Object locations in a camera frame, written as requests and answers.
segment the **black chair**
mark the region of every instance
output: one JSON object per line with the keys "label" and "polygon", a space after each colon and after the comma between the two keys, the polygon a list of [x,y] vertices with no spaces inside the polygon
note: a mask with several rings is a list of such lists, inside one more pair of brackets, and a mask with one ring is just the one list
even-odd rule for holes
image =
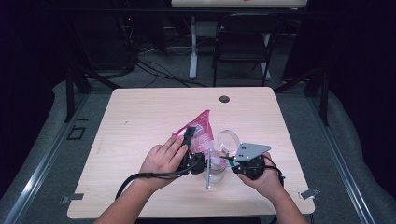
{"label": "black chair", "polygon": [[[216,31],[213,86],[216,86],[218,62],[266,63],[262,76],[264,86],[274,40],[281,27],[280,19],[268,14],[233,13],[223,17]],[[269,35],[267,44],[265,35]]]}

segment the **table surface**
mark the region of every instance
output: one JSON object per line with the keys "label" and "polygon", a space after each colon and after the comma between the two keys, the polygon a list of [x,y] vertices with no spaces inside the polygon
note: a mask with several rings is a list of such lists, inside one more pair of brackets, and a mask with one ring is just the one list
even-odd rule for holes
{"label": "table surface", "polygon": [[[230,97],[222,103],[222,95]],[[138,173],[147,153],[209,109],[214,137],[223,130],[241,142],[271,146],[270,153],[285,175],[285,189],[304,214],[315,210],[303,171],[270,88],[163,88],[113,91],[72,201],[71,218],[99,217],[113,202],[122,182]],[[230,170],[205,188],[202,175],[186,175],[156,192],[140,217],[233,217],[272,215],[274,207]]]}
{"label": "table surface", "polygon": [[305,7],[307,0],[172,0],[173,7]]}

